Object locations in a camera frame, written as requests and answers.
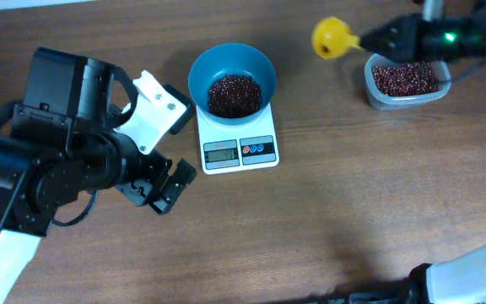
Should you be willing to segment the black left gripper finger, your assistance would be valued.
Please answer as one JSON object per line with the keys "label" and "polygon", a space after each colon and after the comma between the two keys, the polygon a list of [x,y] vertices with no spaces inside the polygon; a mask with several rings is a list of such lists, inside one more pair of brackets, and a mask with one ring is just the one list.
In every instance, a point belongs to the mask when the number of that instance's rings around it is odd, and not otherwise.
{"label": "black left gripper finger", "polygon": [[168,214],[183,191],[197,177],[197,170],[186,160],[181,159],[174,173],[167,177],[164,185],[149,203],[149,207],[158,215]]}
{"label": "black left gripper finger", "polygon": [[163,87],[169,94],[174,96],[185,107],[183,115],[169,130],[170,134],[175,135],[178,134],[189,123],[189,121],[195,114],[195,109],[192,100],[189,99],[186,95],[182,94],[175,87],[170,84],[164,84]]}

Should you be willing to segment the yellow plastic measuring scoop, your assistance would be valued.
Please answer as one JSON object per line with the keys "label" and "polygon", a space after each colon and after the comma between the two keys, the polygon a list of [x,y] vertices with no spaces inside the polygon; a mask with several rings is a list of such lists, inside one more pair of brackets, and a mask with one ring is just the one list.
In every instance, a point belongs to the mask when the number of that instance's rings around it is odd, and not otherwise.
{"label": "yellow plastic measuring scoop", "polygon": [[311,34],[315,53],[326,60],[337,59],[352,49],[360,49],[360,38],[341,19],[329,17],[319,21]]}

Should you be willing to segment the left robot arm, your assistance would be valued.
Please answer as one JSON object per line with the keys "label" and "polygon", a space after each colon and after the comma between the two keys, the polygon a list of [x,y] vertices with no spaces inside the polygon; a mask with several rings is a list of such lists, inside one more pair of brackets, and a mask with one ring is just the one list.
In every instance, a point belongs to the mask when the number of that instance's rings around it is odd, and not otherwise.
{"label": "left robot arm", "polygon": [[167,214],[196,178],[156,147],[179,133],[191,101],[148,72],[41,47],[25,95],[0,108],[0,303],[57,224],[57,211],[115,188]]}

